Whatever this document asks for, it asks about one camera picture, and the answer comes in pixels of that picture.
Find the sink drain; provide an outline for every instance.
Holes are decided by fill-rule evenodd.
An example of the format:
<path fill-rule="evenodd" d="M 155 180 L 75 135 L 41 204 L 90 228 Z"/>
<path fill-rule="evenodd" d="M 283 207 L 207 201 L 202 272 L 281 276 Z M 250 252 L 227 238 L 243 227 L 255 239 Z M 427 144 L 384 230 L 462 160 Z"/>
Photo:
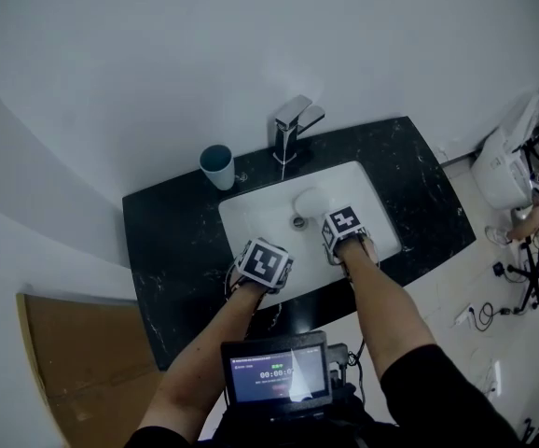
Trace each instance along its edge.
<path fill-rule="evenodd" d="M 299 216 L 298 214 L 294 214 L 290 218 L 290 225 L 295 231 L 304 231 L 307 228 L 308 224 L 309 222 L 307 221 L 307 219 Z"/>

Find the cup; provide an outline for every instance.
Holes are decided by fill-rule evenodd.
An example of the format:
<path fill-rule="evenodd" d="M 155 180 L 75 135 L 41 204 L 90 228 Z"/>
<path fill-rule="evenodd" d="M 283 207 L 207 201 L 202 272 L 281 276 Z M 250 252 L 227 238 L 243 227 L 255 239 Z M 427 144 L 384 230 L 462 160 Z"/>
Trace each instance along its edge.
<path fill-rule="evenodd" d="M 199 167 L 218 189 L 228 190 L 234 185 L 234 159 L 228 147 L 205 148 L 199 157 Z"/>

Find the black sleeve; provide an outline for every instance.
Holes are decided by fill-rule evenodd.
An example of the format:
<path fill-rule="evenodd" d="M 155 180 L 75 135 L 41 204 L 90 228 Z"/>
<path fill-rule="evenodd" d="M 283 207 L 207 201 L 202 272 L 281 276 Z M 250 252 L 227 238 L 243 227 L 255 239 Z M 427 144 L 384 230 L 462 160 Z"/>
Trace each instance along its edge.
<path fill-rule="evenodd" d="M 135 431 L 125 448 L 190 448 L 187 440 L 164 427 L 143 427 Z"/>
<path fill-rule="evenodd" d="M 437 345 L 399 358 L 381 377 L 381 389 L 398 425 L 426 440 L 518 444 L 514 430 Z"/>

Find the white sneaker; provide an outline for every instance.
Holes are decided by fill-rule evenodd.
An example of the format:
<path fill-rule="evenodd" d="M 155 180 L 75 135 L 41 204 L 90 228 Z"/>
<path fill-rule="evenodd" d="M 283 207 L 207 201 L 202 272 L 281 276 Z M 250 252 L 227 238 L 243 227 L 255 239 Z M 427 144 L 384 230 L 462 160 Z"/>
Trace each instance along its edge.
<path fill-rule="evenodd" d="M 501 229 L 494 228 L 493 226 L 487 226 L 485 228 L 485 235 L 494 244 L 500 247 L 507 247 L 512 241 L 507 237 L 508 232 Z"/>

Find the black t-shirt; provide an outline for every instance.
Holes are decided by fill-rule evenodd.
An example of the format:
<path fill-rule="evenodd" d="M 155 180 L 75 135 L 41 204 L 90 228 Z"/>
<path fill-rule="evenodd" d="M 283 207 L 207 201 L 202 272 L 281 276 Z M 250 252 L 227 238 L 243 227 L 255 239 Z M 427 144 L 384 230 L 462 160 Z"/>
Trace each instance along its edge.
<path fill-rule="evenodd" d="M 339 413 L 335 423 L 322 420 L 301 425 L 300 436 L 291 446 L 318 447 L 333 442 L 340 447 L 393 446 L 395 442 L 518 444 L 512 428 L 437 345 L 425 345 L 398 359 L 383 374 L 381 389 L 397 426 L 373 421 L 362 412 L 359 400 L 361 413 Z M 269 435 L 254 433 L 250 446 L 268 446 L 268 440 Z M 226 446 L 216 440 L 197 444 Z M 188 446 L 183 437 L 167 428 L 144 427 L 133 433 L 126 448 Z"/>

